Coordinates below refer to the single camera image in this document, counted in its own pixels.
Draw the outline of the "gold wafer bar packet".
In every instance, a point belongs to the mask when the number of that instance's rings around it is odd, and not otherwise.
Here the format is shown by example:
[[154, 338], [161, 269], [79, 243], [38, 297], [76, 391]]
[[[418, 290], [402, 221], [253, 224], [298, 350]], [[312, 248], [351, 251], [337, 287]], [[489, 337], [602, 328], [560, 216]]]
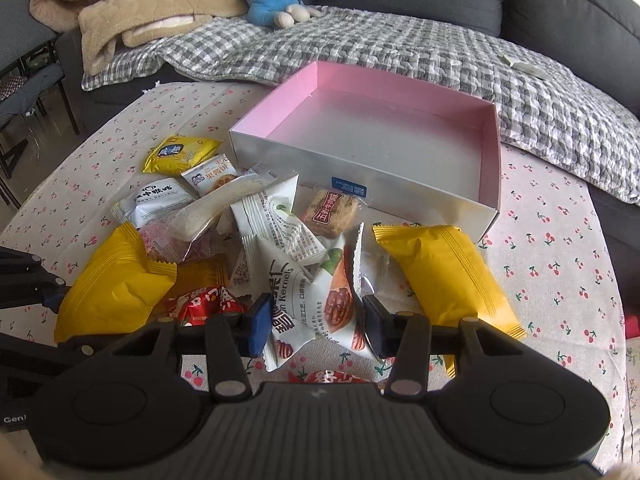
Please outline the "gold wafer bar packet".
[[176, 306], [179, 297], [190, 294], [194, 290], [227, 286], [228, 283], [228, 264], [224, 254], [179, 263], [175, 284], [154, 307], [151, 316], [158, 318], [168, 315], [169, 311]]

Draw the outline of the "large yellow snack bag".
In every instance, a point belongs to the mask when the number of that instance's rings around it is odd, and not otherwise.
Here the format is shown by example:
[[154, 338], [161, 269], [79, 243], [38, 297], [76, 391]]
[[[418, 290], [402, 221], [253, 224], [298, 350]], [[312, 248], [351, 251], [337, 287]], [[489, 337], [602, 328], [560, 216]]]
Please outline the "large yellow snack bag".
[[374, 226], [375, 241], [398, 264], [434, 325], [479, 318], [522, 339], [523, 326], [472, 240], [456, 226]]
[[53, 338], [129, 334], [142, 327], [174, 286], [175, 263], [154, 261], [127, 222], [94, 252], [65, 295]]

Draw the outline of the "white nut kernel packet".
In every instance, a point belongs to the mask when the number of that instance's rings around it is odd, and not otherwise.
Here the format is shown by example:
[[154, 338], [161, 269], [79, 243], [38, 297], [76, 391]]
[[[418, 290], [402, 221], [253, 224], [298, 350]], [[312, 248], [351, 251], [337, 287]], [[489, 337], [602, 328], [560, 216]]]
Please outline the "white nut kernel packet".
[[273, 372], [295, 356], [308, 342], [326, 338], [351, 354], [372, 360], [361, 313], [360, 266], [363, 226], [332, 240], [312, 270], [284, 249], [258, 235], [242, 238], [254, 297], [272, 297], [271, 332], [262, 359]]

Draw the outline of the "small red candy packet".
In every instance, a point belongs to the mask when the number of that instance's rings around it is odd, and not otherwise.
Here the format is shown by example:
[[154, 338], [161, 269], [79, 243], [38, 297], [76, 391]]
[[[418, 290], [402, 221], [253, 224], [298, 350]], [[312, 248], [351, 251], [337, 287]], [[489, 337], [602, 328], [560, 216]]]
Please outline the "small red candy packet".
[[317, 370], [307, 374], [300, 380], [303, 384], [360, 384], [367, 379], [340, 370]]

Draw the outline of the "pink strawberry snack packet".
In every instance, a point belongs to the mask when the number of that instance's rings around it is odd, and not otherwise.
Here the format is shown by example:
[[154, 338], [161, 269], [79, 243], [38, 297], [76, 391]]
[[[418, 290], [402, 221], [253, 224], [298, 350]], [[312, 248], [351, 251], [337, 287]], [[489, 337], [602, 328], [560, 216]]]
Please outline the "pink strawberry snack packet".
[[138, 229], [148, 256], [156, 261], [183, 263], [213, 257], [213, 248], [209, 233], [202, 234], [196, 240], [178, 240], [168, 223], [162, 220], [152, 221]]

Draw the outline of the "clear white pastry packet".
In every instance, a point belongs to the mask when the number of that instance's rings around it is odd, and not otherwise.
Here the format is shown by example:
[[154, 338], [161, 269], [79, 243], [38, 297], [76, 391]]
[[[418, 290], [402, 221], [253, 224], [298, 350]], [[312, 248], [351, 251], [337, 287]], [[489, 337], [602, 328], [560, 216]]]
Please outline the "clear white pastry packet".
[[274, 180], [276, 175], [262, 167], [248, 170], [221, 188], [156, 220], [167, 222], [178, 240], [196, 240], [216, 224], [231, 204], [260, 191]]

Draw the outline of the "brown nut bar packet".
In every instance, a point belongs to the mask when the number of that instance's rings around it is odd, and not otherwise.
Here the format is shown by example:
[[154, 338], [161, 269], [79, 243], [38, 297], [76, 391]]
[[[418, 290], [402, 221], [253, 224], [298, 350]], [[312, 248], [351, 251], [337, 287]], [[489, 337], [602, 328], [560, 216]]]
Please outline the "brown nut bar packet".
[[334, 238], [352, 224], [359, 205], [354, 196], [322, 188], [307, 207], [302, 221], [314, 235]]

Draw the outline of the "white rice cake packet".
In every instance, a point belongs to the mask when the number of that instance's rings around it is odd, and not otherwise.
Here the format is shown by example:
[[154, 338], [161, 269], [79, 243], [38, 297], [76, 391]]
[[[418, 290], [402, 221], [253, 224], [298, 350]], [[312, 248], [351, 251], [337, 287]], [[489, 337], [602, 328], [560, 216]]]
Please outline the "white rice cake packet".
[[194, 202], [194, 196], [177, 179], [165, 178], [143, 185], [111, 209], [120, 223], [131, 223], [137, 230], [171, 211]]

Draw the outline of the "white orange lotus snack packet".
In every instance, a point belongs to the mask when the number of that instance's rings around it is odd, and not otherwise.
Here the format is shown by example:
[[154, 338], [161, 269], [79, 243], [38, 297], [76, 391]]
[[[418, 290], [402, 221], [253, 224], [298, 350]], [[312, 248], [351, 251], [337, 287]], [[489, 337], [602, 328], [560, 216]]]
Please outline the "white orange lotus snack packet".
[[181, 177], [203, 197], [239, 177], [240, 173], [232, 165], [226, 154], [204, 160], [191, 169], [183, 171]]

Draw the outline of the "pink silver cardboard box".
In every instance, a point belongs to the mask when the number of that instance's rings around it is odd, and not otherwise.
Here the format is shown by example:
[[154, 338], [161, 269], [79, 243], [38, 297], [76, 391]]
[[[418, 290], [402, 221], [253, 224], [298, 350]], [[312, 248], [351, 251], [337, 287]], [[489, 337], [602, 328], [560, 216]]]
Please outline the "pink silver cardboard box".
[[295, 171], [411, 222], [480, 240], [500, 212], [497, 111], [475, 96], [373, 68], [313, 62], [230, 130], [238, 163]]

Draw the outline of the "yellow cracker packet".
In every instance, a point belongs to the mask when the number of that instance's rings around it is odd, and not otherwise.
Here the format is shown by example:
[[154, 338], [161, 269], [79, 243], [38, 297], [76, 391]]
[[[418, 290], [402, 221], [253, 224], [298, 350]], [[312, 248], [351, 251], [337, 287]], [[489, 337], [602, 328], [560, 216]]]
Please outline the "yellow cracker packet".
[[144, 174], [180, 177], [183, 172], [213, 157], [222, 142], [194, 136], [168, 136], [150, 151], [142, 166]]

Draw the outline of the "silver small snack packet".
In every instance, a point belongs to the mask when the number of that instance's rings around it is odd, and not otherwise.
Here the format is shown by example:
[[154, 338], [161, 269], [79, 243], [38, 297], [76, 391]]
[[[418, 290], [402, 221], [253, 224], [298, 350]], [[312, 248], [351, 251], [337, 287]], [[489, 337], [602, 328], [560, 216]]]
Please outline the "silver small snack packet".
[[380, 222], [364, 222], [361, 249], [361, 287], [390, 311], [413, 310], [418, 304], [404, 272], [375, 240], [372, 228]]

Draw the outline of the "grey folding chair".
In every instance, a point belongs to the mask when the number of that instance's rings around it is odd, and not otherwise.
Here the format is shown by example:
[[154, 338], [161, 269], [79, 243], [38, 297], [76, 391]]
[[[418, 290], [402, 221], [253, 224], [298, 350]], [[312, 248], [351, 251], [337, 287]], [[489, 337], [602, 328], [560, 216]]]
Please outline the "grey folding chair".
[[30, 112], [44, 117], [41, 96], [58, 89], [75, 134], [80, 130], [64, 89], [64, 70], [55, 50], [58, 33], [37, 21], [30, 0], [1, 0], [1, 129]]

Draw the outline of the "grey checkered quilt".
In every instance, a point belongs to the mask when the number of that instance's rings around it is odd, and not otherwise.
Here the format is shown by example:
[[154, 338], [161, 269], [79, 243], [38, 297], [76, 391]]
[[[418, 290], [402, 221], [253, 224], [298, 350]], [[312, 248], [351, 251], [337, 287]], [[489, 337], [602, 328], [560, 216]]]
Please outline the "grey checkered quilt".
[[[316, 61], [385, 70], [494, 103], [501, 139], [627, 204], [639, 201], [639, 121], [568, 67], [458, 25], [325, 6], [320, 18], [273, 30], [245, 18], [213, 18], [193, 32], [117, 51], [105, 70], [84, 75], [92, 91], [155, 74], [164, 64], [201, 81], [277, 86]], [[512, 70], [501, 55], [550, 78]]]

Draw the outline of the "beige fleece blanket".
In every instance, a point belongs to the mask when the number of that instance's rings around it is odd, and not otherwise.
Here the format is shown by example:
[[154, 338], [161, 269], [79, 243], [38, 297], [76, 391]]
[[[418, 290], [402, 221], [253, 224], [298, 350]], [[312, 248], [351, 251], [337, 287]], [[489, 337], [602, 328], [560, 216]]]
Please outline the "beige fleece blanket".
[[116, 47], [185, 34], [212, 18], [245, 13], [244, 0], [30, 0], [32, 17], [56, 32], [78, 28], [84, 72], [111, 63]]

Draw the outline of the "white paper on quilt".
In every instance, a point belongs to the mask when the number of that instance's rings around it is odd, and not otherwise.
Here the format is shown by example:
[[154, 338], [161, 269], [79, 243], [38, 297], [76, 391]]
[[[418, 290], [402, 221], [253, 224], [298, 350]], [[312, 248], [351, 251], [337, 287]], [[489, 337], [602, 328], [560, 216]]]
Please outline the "white paper on quilt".
[[510, 56], [506, 54], [501, 55], [501, 58], [512, 70], [517, 70], [518, 72], [536, 77], [540, 80], [548, 80], [550, 78], [550, 75], [545, 70], [534, 64], [523, 62], [516, 58], [510, 58]]

